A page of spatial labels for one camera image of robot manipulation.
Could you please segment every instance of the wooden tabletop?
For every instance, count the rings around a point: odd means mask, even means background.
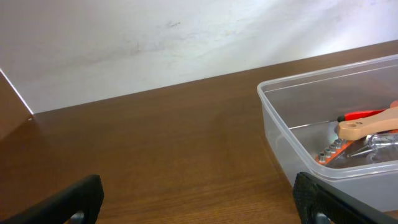
[[[99,174],[99,224],[299,223],[256,86],[392,54],[398,41],[35,114],[0,142],[0,220]]]
[[[0,71],[0,141],[28,118],[29,110]]]

